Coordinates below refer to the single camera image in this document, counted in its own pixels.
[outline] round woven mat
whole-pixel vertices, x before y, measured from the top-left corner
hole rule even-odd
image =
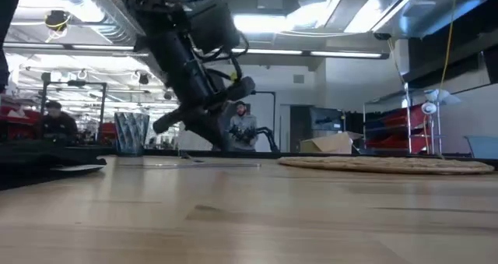
[[[494,167],[475,161],[431,158],[283,157],[279,164],[330,171],[386,174],[491,174]]]

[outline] wooden table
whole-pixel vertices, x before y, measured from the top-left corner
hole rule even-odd
[[[0,192],[0,263],[498,263],[498,176],[120,166],[185,161]]]

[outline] ceiling duct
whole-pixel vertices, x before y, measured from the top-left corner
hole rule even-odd
[[[95,23],[110,25],[93,27],[95,31],[101,33],[113,44],[134,44],[136,34],[142,32],[136,22],[116,6],[116,0],[68,1],[71,2],[74,7],[73,11],[69,8],[69,12],[74,13],[76,17],[82,19],[82,17],[77,16],[76,13],[85,12],[86,14],[84,17],[89,18],[90,21],[95,22],[95,20],[100,19],[100,21]]]

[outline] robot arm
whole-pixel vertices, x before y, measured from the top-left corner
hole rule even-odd
[[[250,77],[242,78],[237,55],[232,52],[242,37],[235,28],[226,3],[220,0],[122,0],[146,36],[138,45],[148,48],[167,74],[163,80],[173,89],[180,107],[153,123],[165,132],[182,121],[185,129],[207,139],[221,150],[230,147],[221,113],[227,100],[239,100],[254,89]],[[229,59],[237,79],[225,87],[222,72],[206,69],[203,62]]]

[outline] man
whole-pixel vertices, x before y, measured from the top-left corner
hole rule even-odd
[[[247,113],[246,104],[239,100],[235,103],[237,114],[230,119],[230,137],[232,139],[232,151],[255,152],[258,141],[256,128],[258,124],[256,117]]]
[[[41,119],[41,134],[45,139],[62,140],[70,143],[76,138],[78,127],[75,119],[62,112],[57,101],[49,101],[45,105],[47,115]]]

